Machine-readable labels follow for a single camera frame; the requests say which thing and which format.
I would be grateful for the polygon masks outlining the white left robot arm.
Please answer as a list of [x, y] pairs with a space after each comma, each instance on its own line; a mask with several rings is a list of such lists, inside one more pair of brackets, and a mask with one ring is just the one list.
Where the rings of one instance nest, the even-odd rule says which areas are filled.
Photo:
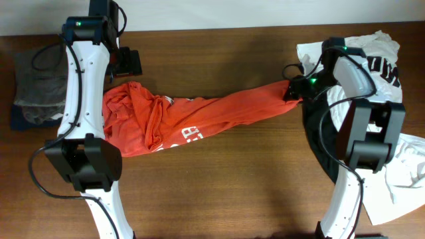
[[58, 137], [42, 151], [90, 208], [101, 238], [135, 238], [119, 193], [122, 154], [104, 135], [102, 100], [106, 76], [142, 73], [139, 53], [119, 45], [126, 14], [112, 0], [91, 0], [88, 16], [69, 17], [60, 34], [68, 80]]

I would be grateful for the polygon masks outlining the folded navy blue garment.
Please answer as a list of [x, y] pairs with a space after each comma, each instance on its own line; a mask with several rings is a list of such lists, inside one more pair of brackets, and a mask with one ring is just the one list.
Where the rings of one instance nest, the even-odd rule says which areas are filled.
[[25, 131], [31, 128], [60, 125], [64, 106], [11, 106], [10, 128]]

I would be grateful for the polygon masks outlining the white t-shirt with black print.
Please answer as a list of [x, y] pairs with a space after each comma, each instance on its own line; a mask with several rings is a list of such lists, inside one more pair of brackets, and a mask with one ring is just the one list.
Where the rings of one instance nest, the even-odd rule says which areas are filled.
[[[400, 45], [390, 35], [377, 31], [371, 35], [347, 37], [345, 44], [358, 47], [367, 55], [368, 68], [377, 88], [390, 101], [402, 102], [402, 87], [398, 79]], [[324, 92], [314, 103], [303, 105], [303, 124], [307, 140], [320, 165], [332, 181], [336, 181], [338, 164], [323, 152], [318, 133], [330, 153], [335, 153], [337, 133], [349, 109], [344, 102], [324, 115], [332, 103], [345, 98], [340, 86]], [[424, 139], [400, 134], [394, 157], [378, 173], [361, 171], [365, 179], [363, 204], [372, 225], [395, 220], [424, 205]]]

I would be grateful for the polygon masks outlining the orange red printed t-shirt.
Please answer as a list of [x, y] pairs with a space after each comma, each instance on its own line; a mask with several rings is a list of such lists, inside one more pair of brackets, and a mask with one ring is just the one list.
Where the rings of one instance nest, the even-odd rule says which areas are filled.
[[128, 82], [104, 94], [106, 140], [123, 157], [135, 157], [194, 142], [237, 125], [284, 114], [298, 105], [285, 100], [282, 80], [222, 98], [170, 98]]

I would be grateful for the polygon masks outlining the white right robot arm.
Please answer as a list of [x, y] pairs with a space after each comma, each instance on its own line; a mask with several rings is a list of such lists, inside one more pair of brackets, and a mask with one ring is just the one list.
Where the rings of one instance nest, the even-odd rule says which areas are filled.
[[297, 64], [285, 100], [299, 100], [305, 134], [335, 183], [316, 238], [353, 238], [365, 193], [365, 173], [378, 173], [394, 157], [405, 118], [398, 70], [341, 37], [322, 42], [315, 66]]

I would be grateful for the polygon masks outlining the black garment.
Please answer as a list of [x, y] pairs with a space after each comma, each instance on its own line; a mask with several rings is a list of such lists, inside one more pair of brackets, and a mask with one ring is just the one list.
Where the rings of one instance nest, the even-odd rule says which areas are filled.
[[[336, 183], [339, 165], [326, 154], [319, 141], [319, 121], [328, 108], [325, 98], [315, 102], [306, 102], [302, 104], [303, 126], [307, 141], [317, 161], [333, 183]], [[337, 130], [331, 119], [331, 114], [327, 113], [322, 123], [323, 143], [333, 157], [336, 157], [336, 139]]]

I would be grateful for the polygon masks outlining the folded grey garment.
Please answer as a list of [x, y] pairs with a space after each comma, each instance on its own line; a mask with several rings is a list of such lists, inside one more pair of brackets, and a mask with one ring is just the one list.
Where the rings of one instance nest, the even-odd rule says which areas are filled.
[[68, 61], [64, 47], [36, 48], [14, 57], [14, 104], [35, 125], [59, 120], [64, 113]]

